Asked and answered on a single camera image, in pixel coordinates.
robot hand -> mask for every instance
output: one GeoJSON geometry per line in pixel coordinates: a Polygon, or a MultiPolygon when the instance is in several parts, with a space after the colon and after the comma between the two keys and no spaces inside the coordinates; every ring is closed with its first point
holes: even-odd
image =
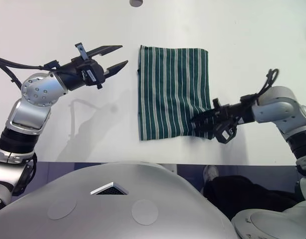
{"type": "Polygon", "coordinates": [[[294,153],[299,173],[306,176],[306,106],[297,102],[290,89],[272,87],[278,73],[278,69],[269,70],[259,93],[242,96],[235,105],[221,106],[214,99],[214,109],[195,115],[191,121],[196,131],[211,132],[220,143],[232,140],[239,124],[273,122],[294,153]]]}
{"type": "Polygon", "coordinates": [[[58,99],[81,86],[96,85],[102,88],[105,80],[117,74],[128,61],[109,67],[107,71],[92,59],[106,55],[122,46],[101,46],[89,52],[81,43],[75,45],[80,56],[60,66],[51,61],[44,66],[27,66],[0,58],[0,68],[20,88],[22,97],[13,106],[0,137],[0,209],[11,201],[11,196],[24,192],[36,172],[37,157],[34,152],[39,135],[58,99]],[[8,68],[49,71],[31,75],[23,84],[8,68]]]}

green towel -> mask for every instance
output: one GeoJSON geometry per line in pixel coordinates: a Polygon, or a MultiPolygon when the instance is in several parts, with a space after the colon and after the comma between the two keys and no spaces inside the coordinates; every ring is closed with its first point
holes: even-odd
{"type": "Polygon", "coordinates": [[[190,119],[210,109],[208,52],[141,46],[139,130],[141,140],[193,135],[190,119]]]}

white stripe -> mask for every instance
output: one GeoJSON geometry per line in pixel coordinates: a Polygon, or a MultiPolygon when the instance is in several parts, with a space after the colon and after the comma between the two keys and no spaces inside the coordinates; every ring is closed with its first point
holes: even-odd
{"type": "Polygon", "coordinates": [[[172,106],[172,116],[173,116],[173,123],[175,128],[175,135],[177,134],[176,124],[174,120],[174,108],[173,108],[173,101],[172,101],[172,50],[169,50],[169,75],[170,75],[170,87],[169,87],[169,96],[171,98],[171,106],[172,106]]]}
{"type": "Polygon", "coordinates": [[[164,138],[164,123],[163,123],[163,118],[162,118],[162,100],[161,100],[161,94],[160,94],[160,89],[161,89],[161,76],[160,76],[160,49],[158,49],[158,95],[159,95],[159,112],[160,112],[160,117],[161,117],[161,122],[162,122],[162,130],[163,130],[163,138],[164,138]]]}
{"type": "Polygon", "coordinates": [[[175,49],[175,67],[174,67],[174,77],[175,77],[175,101],[176,101],[176,109],[177,109],[177,120],[179,125],[179,135],[183,135],[184,132],[184,126],[181,118],[180,113],[180,107],[179,107],[179,98],[178,98],[178,68],[177,63],[178,62],[178,52],[177,49],[175,49]]]}
{"type": "Polygon", "coordinates": [[[196,94],[195,94],[195,51],[194,51],[194,49],[192,49],[192,51],[193,51],[193,79],[192,80],[193,80],[193,95],[194,95],[194,104],[193,104],[193,106],[196,109],[196,113],[198,114],[199,110],[198,110],[198,108],[196,106],[196,102],[195,102],[195,100],[196,100],[196,94]]]}
{"type": "Polygon", "coordinates": [[[204,56],[205,56],[205,61],[204,61],[204,66],[205,66],[205,89],[204,89],[204,92],[205,92],[205,104],[206,104],[206,107],[207,107],[207,100],[206,100],[206,95],[208,94],[208,92],[206,91],[206,83],[207,83],[207,63],[206,63],[206,51],[204,51],[204,56]]]}
{"type": "Polygon", "coordinates": [[[198,75],[197,75],[197,80],[198,80],[198,83],[197,83],[197,97],[198,97],[198,101],[199,101],[199,104],[198,106],[203,110],[205,111],[205,108],[203,107],[203,104],[202,104],[202,99],[201,99],[201,84],[202,84],[202,59],[201,59],[201,49],[198,48],[197,50],[198,52],[198,66],[197,66],[197,69],[198,69],[198,75]]]}
{"type": "Polygon", "coordinates": [[[168,105],[167,105],[167,98],[166,98],[166,81],[168,80],[166,75],[166,49],[163,48],[163,96],[164,96],[164,105],[165,105],[165,118],[166,118],[166,125],[168,130],[167,137],[171,136],[171,127],[170,121],[168,116],[168,105]]]}
{"type": "MultiPolygon", "coordinates": [[[[182,100],[183,100],[183,104],[185,105],[185,100],[184,100],[184,92],[183,92],[183,85],[184,85],[184,81],[183,81],[183,49],[181,49],[181,82],[182,82],[182,100]]],[[[185,122],[186,122],[186,129],[188,130],[188,123],[187,123],[187,117],[186,117],[186,109],[184,108],[184,114],[185,114],[185,122]]]]}
{"type": "Polygon", "coordinates": [[[153,49],[153,60],[152,60],[153,116],[155,123],[155,138],[158,139],[159,131],[158,131],[158,122],[156,114],[156,89],[155,89],[155,47],[152,47],[152,49],[153,49]]]}
{"type": "Polygon", "coordinates": [[[145,119],[145,101],[144,101],[144,62],[145,54],[144,47],[141,48],[141,106],[142,106],[142,128],[143,128],[143,140],[147,140],[147,125],[145,119]]]}
{"type": "Polygon", "coordinates": [[[189,106],[189,118],[191,119],[193,116],[193,107],[191,105],[191,100],[189,98],[190,96],[190,76],[189,76],[189,49],[186,49],[186,97],[187,97],[187,103],[189,106]]]}
{"type": "Polygon", "coordinates": [[[149,112],[149,122],[150,122],[150,135],[152,139],[152,125],[151,125],[151,114],[150,114],[150,52],[148,51],[148,112],[149,112]]]}

black cable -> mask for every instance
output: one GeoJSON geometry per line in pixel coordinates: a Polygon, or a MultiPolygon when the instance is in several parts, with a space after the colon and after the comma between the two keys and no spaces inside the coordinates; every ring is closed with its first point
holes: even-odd
{"type": "Polygon", "coordinates": [[[261,88],[261,90],[254,94],[254,96],[251,98],[249,104],[247,104],[245,106],[245,108],[243,109],[243,111],[241,112],[241,114],[236,118],[236,121],[234,122],[233,126],[236,127],[238,124],[238,121],[241,119],[242,115],[244,115],[244,113],[246,112],[246,110],[248,109],[248,107],[252,106],[252,104],[262,95],[264,94],[270,87],[272,87],[273,83],[276,81],[277,77],[279,74],[279,69],[269,69],[266,77],[266,82],[264,83],[264,86],[261,88]]]}
{"type": "Polygon", "coordinates": [[[59,73],[62,73],[62,74],[75,76],[75,74],[73,74],[71,72],[62,71],[62,70],[59,70],[59,69],[52,69],[52,68],[48,68],[48,67],[44,67],[44,66],[28,66],[28,65],[23,65],[23,64],[7,61],[7,60],[2,59],[2,58],[0,58],[0,64],[4,65],[4,66],[11,67],[11,68],[17,68],[17,69],[30,69],[30,70],[40,70],[40,71],[44,70],[44,71],[59,72],[59,73]]]}
{"type": "Polygon", "coordinates": [[[32,175],[31,175],[30,179],[28,180],[27,185],[33,180],[33,178],[35,177],[35,173],[37,171],[37,162],[38,162],[38,159],[37,159],[36,153],[33,154],[32,161],[33,161],[32,175]]]}
{"type": "Polygon", "coordinates": [[[11,77],[11,82],[14,82],[19,89],[21,89],[21,82],[20,80],[18,80],[18,78],[15,76],[15,74],[6,66],[4,65],[1,65],[0,64],[0,68],[7,74],[11,77]]]}

vent grille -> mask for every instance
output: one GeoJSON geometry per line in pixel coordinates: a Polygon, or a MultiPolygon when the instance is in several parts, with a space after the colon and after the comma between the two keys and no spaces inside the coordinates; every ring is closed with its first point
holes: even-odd
{"type": "Polygon", "coordinates": [[[100,193],[97,193],[97,195],[124,195],[123,192],[121,192],[116,187],[108,188],[100,193]]]}
{"type": "Polygon", "coordinates": [[[115,182],[108,183],[93,190],[91,195],[127,195],[128,191],[115,182]]]}

